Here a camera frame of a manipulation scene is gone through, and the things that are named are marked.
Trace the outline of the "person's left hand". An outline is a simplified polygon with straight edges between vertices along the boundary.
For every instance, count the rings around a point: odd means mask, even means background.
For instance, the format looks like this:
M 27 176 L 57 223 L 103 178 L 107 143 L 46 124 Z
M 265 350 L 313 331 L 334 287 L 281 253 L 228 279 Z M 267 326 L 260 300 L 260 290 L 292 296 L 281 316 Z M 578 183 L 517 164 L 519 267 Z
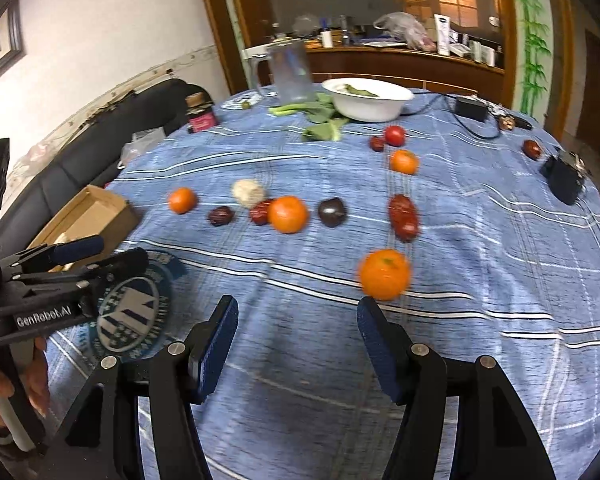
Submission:
M 46 361 L 46 340 L 38 337 L 34 341 L 32 361 L 23 373 L 24 388 L 31 405 L 42 417 L 47 415 L 50 406 L 50 388 L 48 388 L 48 367 Z M 0 371 L 0 398 L 7 399 L 15 393 L 12 382 Z M 6 431 L 6 425 L 0 414 L 0 436 Z

